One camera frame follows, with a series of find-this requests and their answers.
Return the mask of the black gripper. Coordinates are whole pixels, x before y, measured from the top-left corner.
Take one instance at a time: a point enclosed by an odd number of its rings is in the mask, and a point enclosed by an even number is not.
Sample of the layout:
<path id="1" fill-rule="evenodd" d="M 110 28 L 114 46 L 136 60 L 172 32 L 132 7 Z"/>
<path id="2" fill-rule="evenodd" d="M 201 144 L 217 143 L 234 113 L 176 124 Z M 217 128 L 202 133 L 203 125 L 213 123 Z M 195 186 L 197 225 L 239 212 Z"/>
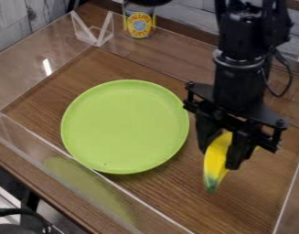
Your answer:
<path id="1" fill-rule="evenodd" d="M 257 147 L 278 150 L 289 123 L 263 102 L 273 58 L 253 61 L 215 60 L 213 84 L 188 82 L 183 108 L 195 116 L 198 146 L 202 153 L 223 131 L 233 134 L 226 168 L 238 170 Z"/>

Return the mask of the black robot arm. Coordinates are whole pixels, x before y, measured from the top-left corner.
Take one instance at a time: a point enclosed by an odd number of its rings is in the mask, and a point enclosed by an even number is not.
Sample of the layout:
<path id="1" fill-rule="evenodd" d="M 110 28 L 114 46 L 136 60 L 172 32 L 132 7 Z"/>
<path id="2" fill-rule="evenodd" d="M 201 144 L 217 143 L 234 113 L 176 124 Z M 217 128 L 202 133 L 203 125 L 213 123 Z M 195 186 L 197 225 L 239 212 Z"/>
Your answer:
<path id="1" fill-rule="evenodd" d="M 202 152 L 231 133 L 223 166 L 237 170 L 254 149 L 278 150 L 289 122 L 263 101 L 271 91 L 271 63 L 290 63 L 278 47 L 290 41 L 293 20 L 286 0 L 214 0 L 219 45 L 213 53 L 215 78 L 211 85 L 187 82 L 183 107 L 194 113 L 198 145 Z"/>

